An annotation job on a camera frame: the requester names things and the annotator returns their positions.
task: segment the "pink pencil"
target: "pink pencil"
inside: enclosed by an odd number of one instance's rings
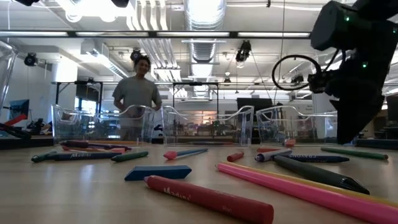
[[[217,168],[226,174],[351,215],[367,222],[378,224],[398,223],[398,209],[394,207],[368,202],[227,164],[218,164]]]

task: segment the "man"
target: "man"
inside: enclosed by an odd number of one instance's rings
[[[139,56],[134,61],[136,75],[121,80],[113,92],[113,104],[120,111],[126,111],[131,105],[142,105],[159,110],[162,106],[159,90],[155,83],[145,78],[145,74],[150,69],[150,60],[147,56]],[[121,138],[125,141],[136,141],[137,138],[148,138],[143,136],[144,129],[142,121],[150,118],[143,118],[142,108],[130,108],[121,114],[119,123],[121,125]]]

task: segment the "gray t-shirt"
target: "gray t-shirt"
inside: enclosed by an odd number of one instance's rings
[[[152,101],[156,105],[162,103],[155,83],[146,78],[129,77],[121,80],[113,92],[113,97],[115,100],[123,100],[123,106],[126,108],[131,105],[152,107]]]

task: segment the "transparent container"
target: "transparent container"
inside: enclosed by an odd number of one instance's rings
[[[156,111],[132,105],[122,113],[92,114],[52,106],[55,144],[65,140],[90,140],[109,144],[152,142]]]
[[[273,106],[256,112],[261,144],[295,139],[296,146],[336,143],[337,111],[303,114],[294,106]]]
[[[17,55],[18,51],[13,46],[0,41],[0,115]]]
[[[179,113],[162,107],[165,146],[250,146],[254,107],[244,106],[234,114]]]

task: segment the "wall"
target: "wall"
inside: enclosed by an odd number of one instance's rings
[[[55,102],[50,99],[50,88],[52,86],[52,72],[45,72],[41,67],[28,67],[24,64],[23,59],[17,58],[14,69],[9,82],[8,93],[4,106],[9,106],[12,100],[30,99],[28,120],[43,118],[48,121],[51,116],[49,105]],[[8,121],[9,110],[2,109],[0,122]],[[16,124],[18,127],[26,127],[28,121],[21,121]]]

